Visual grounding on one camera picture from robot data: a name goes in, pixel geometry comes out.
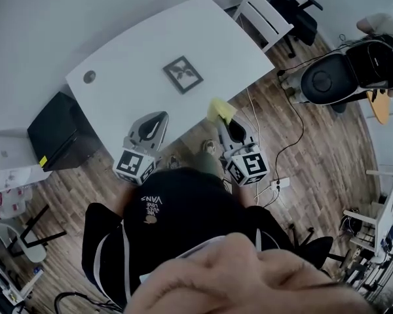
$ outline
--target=floor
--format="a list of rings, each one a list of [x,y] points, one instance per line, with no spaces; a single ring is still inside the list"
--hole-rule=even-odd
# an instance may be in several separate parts
[[[288,59],[283,43],[278,43],[268,56],[281,69],[327,51],[320,38],[312,47],[296,44],[295,48],[298,56],[292,60]],[[276,177],[273,171],[277,152],[296,141],[301,133],[301,123],[276,79],[277,70],[249,87],[259,120],[261,148],[272,170],[259,184],[259,192]],[[257,131],[247,92],[237,95],[231,103],[238,109],[238,116]],[[369,203],[378,193],[376,181],[365,176],[365,170],[376,168],[376,164],[364,118],[357,103],[350,103],[344,114],[312,104],[296,105],[296,109],[304,120],[305,133],[296,146],[281,155],[277,169],[280,177],[290,177],[291,184],[282,189],[277,201],[268,209],[284,229],[295,223],[301,237],[307,234],[309,227],[314,227],[315,236],[333,236],[333,253],[345,254],[348,239],[340,237],[338,231],[343,210]],[[214,127],[203,120],[164,153],[174,153],[184,164],[190,164],[192,155],[207,138],[218,140]],[[34,189],[33,201],[22,219],[26,221],[48,204],[50,211],[35,230],[38,237],[61,229],[68,233],[47,247],[47,259],[41,264],[45,273],[28,301],[40,313],[54,312],[53,301],[60,292],[76,290],[104,300],[83,274],[81,247],[88,204],[98,201],[110,206],[121,193],[122,182],[115,178],[111,167],[111,157],[101,148],[84,166],[54,172]],[[260,195],[259,203],[265,205],[271,199],[268,190]],[[24,257],[15,258],[14,263],[19,266],[22,279],[31,275],[35,267]],[[325,269],[332,275],[337,273],[337,265],[331,260],[326,262]],[[91,312],[90,306],[78,298],[66,298],[61,307],[63,313]]]

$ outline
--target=yellow sponge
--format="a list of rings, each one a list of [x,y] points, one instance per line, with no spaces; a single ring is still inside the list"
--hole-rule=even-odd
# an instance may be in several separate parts
[[[211,122],[215,122],[217,117],[222,117],[227,124],[230,124],[231,119],[236,114],[237,109],[224,100],[217,97],[213,98],[210,102],[210,106],[207,111],[207,119]]]

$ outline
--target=picture frame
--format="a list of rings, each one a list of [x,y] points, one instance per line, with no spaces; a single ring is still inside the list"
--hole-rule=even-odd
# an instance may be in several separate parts
[[[181,94],[185,94],[204,80],[185,56],[163,67],[163,71]]]

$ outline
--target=white cabinet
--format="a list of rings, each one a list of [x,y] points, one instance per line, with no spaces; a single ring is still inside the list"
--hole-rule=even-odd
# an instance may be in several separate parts
[[[27,137],[0,136],[0,192],[42,181],[44,172]]]

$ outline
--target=power strip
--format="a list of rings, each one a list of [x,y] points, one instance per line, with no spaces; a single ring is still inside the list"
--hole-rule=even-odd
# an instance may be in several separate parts
[[[280,178],[280,184],[278,185],[278,181],[271,182],[271,190],[278,190],[277,186],[280,187],[280,190],[284,187],[288,187],[290,185],[290,178]]]

